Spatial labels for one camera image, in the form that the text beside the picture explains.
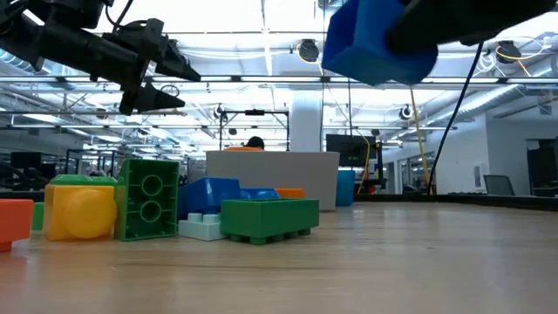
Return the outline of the dark blue hollow brick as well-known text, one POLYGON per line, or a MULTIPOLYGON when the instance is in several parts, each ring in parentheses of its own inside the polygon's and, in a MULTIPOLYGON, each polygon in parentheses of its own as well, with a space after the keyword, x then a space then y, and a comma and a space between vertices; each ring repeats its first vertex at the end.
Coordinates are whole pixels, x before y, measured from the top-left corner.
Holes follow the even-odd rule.
POLYGON ((178 190, 177 217, 186 220, 189 213, 219 214, 223 200, 240 198, 238 179, 201 178, 178 190))

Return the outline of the large blue stepped brick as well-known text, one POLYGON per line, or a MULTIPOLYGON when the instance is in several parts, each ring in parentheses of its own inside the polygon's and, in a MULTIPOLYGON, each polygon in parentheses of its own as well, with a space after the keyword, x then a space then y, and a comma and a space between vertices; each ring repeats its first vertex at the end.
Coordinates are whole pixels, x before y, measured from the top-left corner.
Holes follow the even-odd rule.
POLYGON ((273 188, 241 188, 240 197, 246 200, 278 199, 280 195, 273 188))

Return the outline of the blue single-stud brick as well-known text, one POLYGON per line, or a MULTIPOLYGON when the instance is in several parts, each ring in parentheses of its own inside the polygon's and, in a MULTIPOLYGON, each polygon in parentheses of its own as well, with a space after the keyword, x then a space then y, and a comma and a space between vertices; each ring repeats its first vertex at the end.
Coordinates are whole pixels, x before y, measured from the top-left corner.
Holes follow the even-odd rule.
POLYGON ((421 82, 438 49, 398 54, 388 47, 384 35, 403 13, 398 0, 349 0, 330 18, 322 68, 367 85, 421 82))

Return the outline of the red-orange brick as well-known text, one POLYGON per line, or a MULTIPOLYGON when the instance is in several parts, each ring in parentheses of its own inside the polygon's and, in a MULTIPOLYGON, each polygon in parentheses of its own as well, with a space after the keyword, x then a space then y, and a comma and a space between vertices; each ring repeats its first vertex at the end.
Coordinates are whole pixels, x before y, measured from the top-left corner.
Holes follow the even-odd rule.
POLYGON ((0 253, 30 237, 33 210, 33 200, 0 199, 0 253))

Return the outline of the grey office chair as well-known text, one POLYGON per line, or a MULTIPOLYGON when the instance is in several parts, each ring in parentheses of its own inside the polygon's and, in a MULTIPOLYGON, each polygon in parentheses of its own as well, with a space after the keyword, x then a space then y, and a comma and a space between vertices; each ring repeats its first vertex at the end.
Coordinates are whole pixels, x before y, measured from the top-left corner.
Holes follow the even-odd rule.
POLYGON ((486 174, 484 181, 489 195, 515 196, 511 180, 506 175, 486 174))

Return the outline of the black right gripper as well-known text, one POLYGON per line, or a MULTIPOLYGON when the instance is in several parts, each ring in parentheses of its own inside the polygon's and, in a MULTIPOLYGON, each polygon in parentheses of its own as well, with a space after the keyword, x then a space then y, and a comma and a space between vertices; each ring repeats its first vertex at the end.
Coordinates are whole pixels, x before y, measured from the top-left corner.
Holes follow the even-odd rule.
POLYGON ((386 31, 396 53, 460 41, 473 45, 551 11, 556 0, 398 0, 404 11, 386 31))

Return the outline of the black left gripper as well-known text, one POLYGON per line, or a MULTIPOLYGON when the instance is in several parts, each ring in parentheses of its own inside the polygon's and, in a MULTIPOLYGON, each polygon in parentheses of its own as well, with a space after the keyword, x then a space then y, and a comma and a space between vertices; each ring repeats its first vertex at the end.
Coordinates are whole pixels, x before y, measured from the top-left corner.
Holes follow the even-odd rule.
POLYGON ((158 74, 200 82, 201 75, 180 53, 177 40, 163 35, 164 23, 156 18, 133 21, 105 32, 108 47, 102 53, 102 78, 121 85, 119 112, 132 115, 181 108, 185 102, 144 83, 147 68, 155 63, 158 74))

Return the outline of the yellow single-stud brick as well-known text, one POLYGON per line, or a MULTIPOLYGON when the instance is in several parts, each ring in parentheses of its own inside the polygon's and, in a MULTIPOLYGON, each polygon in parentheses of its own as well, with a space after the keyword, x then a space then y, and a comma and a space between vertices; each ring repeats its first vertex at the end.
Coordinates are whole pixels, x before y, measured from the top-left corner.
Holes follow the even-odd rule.
POLYGON ((110 236, 117 217, 113 186, 48 185, 43 235, 49 241, 110 236))

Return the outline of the teal plastic bin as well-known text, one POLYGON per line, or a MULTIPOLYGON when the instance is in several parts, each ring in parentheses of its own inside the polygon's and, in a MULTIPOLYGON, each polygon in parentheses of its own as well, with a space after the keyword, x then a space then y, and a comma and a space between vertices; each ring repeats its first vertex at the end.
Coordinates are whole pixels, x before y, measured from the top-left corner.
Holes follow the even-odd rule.
POLYGON ((336 206, 349 207, 354 202, 356 172, 339 170, 337 173, 336 206))

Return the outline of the dark green two-hole brick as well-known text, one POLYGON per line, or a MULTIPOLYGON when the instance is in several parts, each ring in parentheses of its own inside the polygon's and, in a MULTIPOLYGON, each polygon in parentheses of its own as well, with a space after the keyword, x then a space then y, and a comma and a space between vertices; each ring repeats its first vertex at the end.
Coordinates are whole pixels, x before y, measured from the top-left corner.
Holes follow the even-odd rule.
POLYGON ((177 236, 179 163, 126 159, 115 191, 114 237, 123 242, 177 236))

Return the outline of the green two-stud brick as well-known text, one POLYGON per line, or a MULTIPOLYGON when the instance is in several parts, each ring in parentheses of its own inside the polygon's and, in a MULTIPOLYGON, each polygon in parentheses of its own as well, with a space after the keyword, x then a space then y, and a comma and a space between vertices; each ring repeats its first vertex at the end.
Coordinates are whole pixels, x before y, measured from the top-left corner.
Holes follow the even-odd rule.
MULTIPOLYGON (((60 174, 45 186, 48 185, 84 185, 84 186, 113 186, 116 191, 117 181, 112 177, 87 176, 82 174, 60 174)), ((43 233, 44 221, 44 199, 35 204, 31 229, 43 233)))

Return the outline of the black metal rig frame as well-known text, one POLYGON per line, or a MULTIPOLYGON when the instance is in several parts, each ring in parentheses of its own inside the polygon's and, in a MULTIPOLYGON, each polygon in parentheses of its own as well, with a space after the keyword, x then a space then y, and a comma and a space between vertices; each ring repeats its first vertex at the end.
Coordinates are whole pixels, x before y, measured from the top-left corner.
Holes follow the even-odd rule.
POLYGON ((225 110, 219 106, 219 150, 223 149, 222 144, 222 136, 223 136, 223 117, 228 114, 232 114, 233 116, 228 119, 228 122, 231 122, 238 114, 243 114, 245 116, 264 116, 264 115, 271 115, 273 116, 282 126, 286 129, 286 151, 290 151, 290 113, 289 111, 277 111, 277 110, 262 110, 262 109, 249 109, 249 110, 225 110), (284 115, 286 118, 286 124, 284 125, 282 121, 278 118, 279 115, 284 115))

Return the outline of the light grey plastic bin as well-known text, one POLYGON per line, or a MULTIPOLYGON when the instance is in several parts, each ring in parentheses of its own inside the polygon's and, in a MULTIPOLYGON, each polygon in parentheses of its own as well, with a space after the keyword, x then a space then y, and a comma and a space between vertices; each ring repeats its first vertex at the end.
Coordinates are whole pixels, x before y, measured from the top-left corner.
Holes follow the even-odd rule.
POLYGON ((206 165, 209 177, 237 179, 243 188, 302 188, 322 211, 336 208, 338 153, 210 151, 206 165))

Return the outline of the light cyan brick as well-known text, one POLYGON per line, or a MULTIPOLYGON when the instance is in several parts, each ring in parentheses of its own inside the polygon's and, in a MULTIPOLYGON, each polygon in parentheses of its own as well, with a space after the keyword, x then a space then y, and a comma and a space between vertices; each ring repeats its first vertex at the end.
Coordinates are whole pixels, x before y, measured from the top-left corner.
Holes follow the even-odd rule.
POLYGON ((188 213, 186 220, 179 221, 179 235, 206 242, 221 240, 220 214, 188 213))

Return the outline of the long dark green brick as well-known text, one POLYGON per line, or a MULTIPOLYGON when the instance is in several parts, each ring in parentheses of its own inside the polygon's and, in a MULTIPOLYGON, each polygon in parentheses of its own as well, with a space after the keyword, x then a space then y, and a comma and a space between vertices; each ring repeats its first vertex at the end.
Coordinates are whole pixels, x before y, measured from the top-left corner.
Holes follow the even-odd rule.
POLYGON ((221 232, 231 241, 265 245, 307 236, 319 225, 319 200, 242 199, 221 204, 221 232))

